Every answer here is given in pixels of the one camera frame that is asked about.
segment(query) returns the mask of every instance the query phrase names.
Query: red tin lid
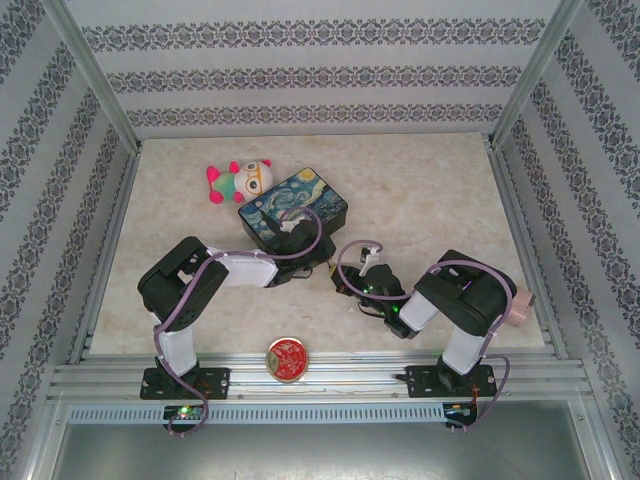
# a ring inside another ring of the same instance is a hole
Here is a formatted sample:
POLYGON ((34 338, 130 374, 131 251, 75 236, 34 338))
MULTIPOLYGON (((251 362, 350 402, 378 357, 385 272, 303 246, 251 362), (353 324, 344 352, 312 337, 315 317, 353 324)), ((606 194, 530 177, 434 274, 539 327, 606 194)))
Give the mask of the red tin lid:
POLYGON ((276 380, 299 380, 309 366, 309 352, 300 340, 280 338, 271 344, 266 358, 267 370, 276 380))

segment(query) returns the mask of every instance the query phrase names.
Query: pink plush ear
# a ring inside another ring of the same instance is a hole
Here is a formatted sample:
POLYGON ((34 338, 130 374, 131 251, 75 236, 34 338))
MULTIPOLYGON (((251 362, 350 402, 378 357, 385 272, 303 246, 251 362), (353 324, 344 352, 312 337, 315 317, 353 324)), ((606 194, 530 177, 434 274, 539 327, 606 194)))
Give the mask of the pink plush ear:
POLYGON ((216 167, 207 167, 207 180, 209 183, 215 182, 220 177, 220 170, 216 167))
POLYGON ((211 190, 211 192, 209 192, 209 200, 211 200, 211 203, 220 205, 222 202, 224 202, 224 196, 217 190, 211 190))

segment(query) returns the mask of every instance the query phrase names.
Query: striped wall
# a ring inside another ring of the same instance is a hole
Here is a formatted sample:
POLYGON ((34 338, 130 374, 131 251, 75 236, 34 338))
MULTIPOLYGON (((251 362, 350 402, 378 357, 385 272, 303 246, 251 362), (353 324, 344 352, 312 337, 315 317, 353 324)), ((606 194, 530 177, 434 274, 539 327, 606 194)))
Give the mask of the striped wall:
POLYGON ((140 138, 489 133, 559 0, 70 0, 140 138))
POLYGON ((37 0, 1 0, 0 479, 88 298, 129 152, 37 0))
POLYGON ((580 7, 502 145, 624 478, 640 478, 639 3, 580 7))

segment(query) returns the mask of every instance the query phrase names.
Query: mounting plate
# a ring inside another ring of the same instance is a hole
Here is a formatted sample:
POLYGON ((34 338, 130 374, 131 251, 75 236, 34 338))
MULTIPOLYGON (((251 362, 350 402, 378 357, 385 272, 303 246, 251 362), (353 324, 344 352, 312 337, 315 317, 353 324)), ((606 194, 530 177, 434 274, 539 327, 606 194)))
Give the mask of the mounting plate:
MULTIPOLYGON (((226 400, 229 392, 228 368, 199 368, 195 380, 188 381, 208 400, 226 400)), ((185 390, 173 379, 167 381, 166 372, 161 368, 147 368, 144 371, 140 398, 142 400, 191 400, 194 394, 185 390)))
POLYGON ((455 394, 449 392, 438 380, 436 365, 409 365, 400 380, 407 382, 409 398, 473 397, 471 387, 478 389, 478 397, 493 397, 496 394, 496 378, 491 365, 478 365, 469 381, 455 394))

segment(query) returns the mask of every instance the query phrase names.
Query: damask pattern stripe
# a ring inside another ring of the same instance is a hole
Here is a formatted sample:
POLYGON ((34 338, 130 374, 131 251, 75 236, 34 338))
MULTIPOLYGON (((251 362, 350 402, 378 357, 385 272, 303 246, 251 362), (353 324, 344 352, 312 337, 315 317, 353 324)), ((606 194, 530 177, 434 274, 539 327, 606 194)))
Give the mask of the damask pattern stripe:
POLYGON ((40 137, 44 133, 53 110, 64 91, 76 63, 64 43, 56 49, 46 71, 29 99, 24 115, 13 129, 13 135, 2 150, 0 161, 0 222, 3 213, 9 209, 24 175, 25 167, 31 162, 40 137))
POLYGON ((629 129, 621 121, 616 106, 571 32, 560 42, 555 56, 589 117, 603 150, 609 155, 620 184, 624 185, 627 197, 632 200, 631 205, 640 209, 640 149, 628 134, 629 129))
POLYGON ((494 122, 499 104, 296 105, 128 110, 134 127, 366 122, 494 122))
POLYGON ((2 14, 0 22, 0 84, 22 54, 44 18, 44 8, 38 0, 15 0, 2 14))
POLYGON ((547 131, 547 137, 560 160, 560 167, 566 175, 573 198, 578 202, 587 231, 591 235, 596 254, 602 259, 611 290, 616 294, 616 302, 623 310, 623 318, 631 335, 640 348, 640 287, 631 273, 629 261, 618 245, 618 237, 612 232, 609 216, 602 207, 598 192, 592 185, 580 152, 575 147, 567 125, 547 84, 539 82, 531 92, 531 100, 538 109, 540 120, 547 131))
POLYGON ((513 87, 520 67, 371 66, 110 73, 116 93, 267 88, 513 87))
MULTIPOLYGON (((560 209, 545 173, 542 169, 538 153, 535 150, 527 127, 519 118, 511 130, 513 139, 524 163, 525 170, 536 196, 542 218, 547 226, 549 238, 555 249, 556 258, 561 266, 562 275, 569 291, 569 296, 575 307, 575 312, 584 332, 584 338, 593 357, 598 378, 603 383, 607 395, 607 403, 614 413, 613 419, 618 424, 620 439, 625 444, 627 453, 631 456, 631 468, 640 477, 640 425, 638 414, 634 411, 631 395, 627 392, 627 385, 621 379, 622 372, 616 363, 611 342, 603 332, 600 314, 593 306, 586 278, 582 273, 580 262, 574 251, 573 244, 567 233, 560 209)), ((512 182, 513 173, 509 168, 512 182)))
POLYGON ((589 0, 588 5, 640 82, 640 15, 637 7, 631 0, 589 0))
POLYGON ((44 246, 49 241, 49 234, 99 108, 98 99, 89 88, 82 98, 67 139, 62 144, 38 206, 33 212, 33 220, 27 227, 24 243, 18 248, 13 261, 14 268, 7 275, 0 297, 0 360, 4 358, 4 350, 11 341, 11 330, 20 317, 25 296, 31 288, 44 246))
MULTIPOLYGON (((102 189, 105 185, 109 169, 113 163, 113 155, 119 143, 116 130, 111 126, 104 142, 100 147, 100 153, 96 158, 95 168, 87 184, 87 189, 82 197, 80 209, 76 214, 73 228, 69 234, 59 270, 55 276, 55 283, 51 287, 51 294, 47 298, 46 307, 42 311, 42 318, 38 323, 36 335, 29 348, 29 361, 25 362, 25 370, 20 376, 15 401, 9 407, 8 421, 2 426, 0 438, 0 478, 11 478, 13 466, 17 462, 17 454, 22 443, 23 435, 27 429, 27 422, 33 413, 33 404, 36 400, 45 365, 51 355, 53 340, 58 332, 58 325, 63 317, 69 291, 73 279, 78 270, 80 259, 87 237, 91 230, 91 224, 98 208, 102 189)), ((117 199, 122 180, 126 172, 123 169, 118 184, 117 199)), ((115 199, 109 214, 109 220, 115 208, 115 199)))
POLYGON ((109 25, 82 29, 95 52, 322 45, 532 45, 543 19, 346 19, 109 25))

